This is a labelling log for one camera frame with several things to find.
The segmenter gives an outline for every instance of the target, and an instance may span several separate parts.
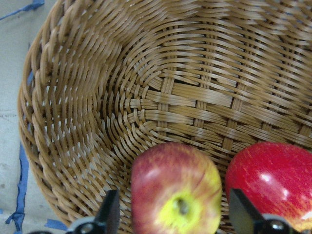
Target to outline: blue tape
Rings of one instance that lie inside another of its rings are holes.
[[[66,231],[67,226],[63,224],[61,221],[54,220],[54,219],[47,219],[47,223],[44,225],[46,228],[54,228]]]
[[[3,20],[9,16],[12,16],[12,15],[16,15],[17,13],[21,12],[21,11],[30,11],[30,10],[35,10],[37,9],[38,7],[44,5],[44,0],[33,0],[33,3],[32,4],[29,4],[27,6],[24,6],[14,12],[11,12],[10,14],[7,14],[6,16],[3,16],[0,18],[0,20]]]
[[[27,85],[30,85],[33,79],[34,79],[34,73],[31,71],[27,79]]]
[[[18,196],[16,210],[8,217],[6,224],[12,220],[15,222],[16,231],[14,234],[22,234],[22,224],[25,218],[25,197],[27,191],[28,168],[29,163],[26,157],[25,150],[22,145],[19,147],[19,161],[20,161],[20,177],[18,184]]]

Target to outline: yellow-red apple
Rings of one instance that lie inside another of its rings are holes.
[[[139,155],[131,193],[136,234],[213,234],[219,226],[219,171],[192,146],[167,142]]]

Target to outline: red apple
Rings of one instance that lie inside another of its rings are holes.
[[[312,228],[312,154],[300,147],[273,142],[240,151],[225,175],[262,214],[279,215],[301,232]]]
[[[219,226],[219,171],[191,146],[163,143],[139,155],[131,193],[136,234],[213,234]]]

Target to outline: basket weave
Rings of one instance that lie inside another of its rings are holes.
[[[222,180],[258,141],[312,149],[312,2],[59,0],[26,57],[20,135],[37,183],[69,224],[120,189],[149,147],[203,150]],[[34,79],[28,80],[33,72]],[[220,229],[233,233],[223,193]]]

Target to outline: white table surface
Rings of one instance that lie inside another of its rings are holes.
[[[0,0],[0,17],[11,13],[32,0]],[[15,224],[6,225],[6,219],[16,209],[17,184],[20,178],[20,138],[17,118],[17,96],[20,87],[24,59],[56,0],[46,0],[35,11],[20,12],[0,20],[0,233],[13,234]],[[31,171],[28,176],[25,199],[23,234],[30,231],[65,231],[44,227],[47,219],[58,218],[48,206],[35,183]]]

